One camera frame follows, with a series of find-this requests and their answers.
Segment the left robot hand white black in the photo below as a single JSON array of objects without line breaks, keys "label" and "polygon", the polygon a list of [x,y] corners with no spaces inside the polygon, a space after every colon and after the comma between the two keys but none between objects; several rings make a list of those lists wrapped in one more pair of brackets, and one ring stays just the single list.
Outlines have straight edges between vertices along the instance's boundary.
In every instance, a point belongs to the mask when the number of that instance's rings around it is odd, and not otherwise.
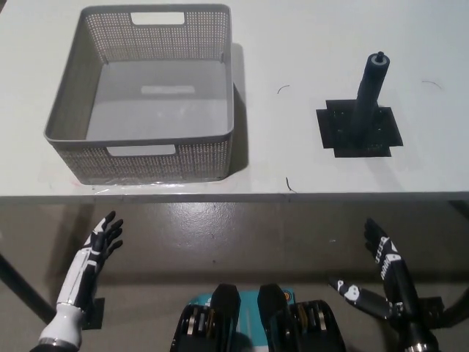
[{"label": "left robot hand white black", "polygon": [[102,218],[76,252],[59,292],[57,305],[70,305],[82,312],[91,307],[103,266],[123,244],[119,239],[123,220],[115,220],[115,216],[116,212],[111,211]]}]

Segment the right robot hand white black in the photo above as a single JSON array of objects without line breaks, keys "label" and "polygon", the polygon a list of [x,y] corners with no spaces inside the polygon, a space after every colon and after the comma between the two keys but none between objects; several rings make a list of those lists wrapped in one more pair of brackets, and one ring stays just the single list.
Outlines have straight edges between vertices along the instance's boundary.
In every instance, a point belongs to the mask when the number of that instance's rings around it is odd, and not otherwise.
[{"label": "right robot hand white black", "polygon": [[387,233],[368,218],[364,225],[365,246],[380,269],[384,296],[331,277],[329,285],[351,306],[374,318],[389,321],[422,320],[418,294],[405,259]]}]

